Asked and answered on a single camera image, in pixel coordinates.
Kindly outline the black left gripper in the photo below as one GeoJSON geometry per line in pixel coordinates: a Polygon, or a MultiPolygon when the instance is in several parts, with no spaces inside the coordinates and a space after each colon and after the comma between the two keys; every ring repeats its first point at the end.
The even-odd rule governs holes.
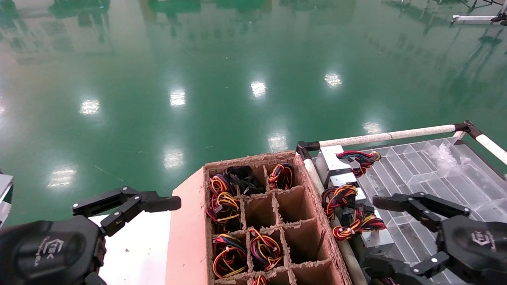
{"type": "Polygon", "coordinates": [[[0,283],[107,285],[99,276],[106,253],[104,235],[113,236],[143,211],[180,208],[179,196],[160,197],[156,191],[118,188],[76,202],[74,217],[69,220],[40,220],[2,228],[0,283]],[[113,213],[100,222],[100,228],[88,219],[109,210],[113,213]]]}

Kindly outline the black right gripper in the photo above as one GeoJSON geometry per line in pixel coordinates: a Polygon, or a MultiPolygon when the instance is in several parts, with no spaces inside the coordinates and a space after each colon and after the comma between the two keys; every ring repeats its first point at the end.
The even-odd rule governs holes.
{"type": "Polygon", "coordinates": [[[438,232],[438,252],[418,264],[385,256],[368,256],[365,272],[373,279],[391,278],[399,285],[432,285],[431,278],[448,268],[465,283],[507,283],[507,224],[469,217],[463,205],[427,193],[373,196],[377,209],[407,212],[432,232],[438,232]]]}

